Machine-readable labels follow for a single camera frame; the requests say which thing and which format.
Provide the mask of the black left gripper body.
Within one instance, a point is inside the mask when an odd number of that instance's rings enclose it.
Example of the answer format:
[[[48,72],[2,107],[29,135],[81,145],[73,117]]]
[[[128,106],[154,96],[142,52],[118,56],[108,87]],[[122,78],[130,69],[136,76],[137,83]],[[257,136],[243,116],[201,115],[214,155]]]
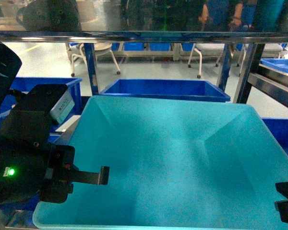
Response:
[[[25,93],[9,89],[7,94]],[[48,162],[55,145],[49,143],[51,124],[20,128],[0,127],[0,204],[16,203],[30,199],[42,187]]]

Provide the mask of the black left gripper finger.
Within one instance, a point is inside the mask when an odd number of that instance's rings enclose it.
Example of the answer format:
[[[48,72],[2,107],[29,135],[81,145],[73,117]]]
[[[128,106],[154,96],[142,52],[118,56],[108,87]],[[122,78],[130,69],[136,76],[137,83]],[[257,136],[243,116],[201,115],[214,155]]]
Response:
[[[83,184],[107,185],[110,167],[102,166],[100,172],[73,171],[71,181]]]

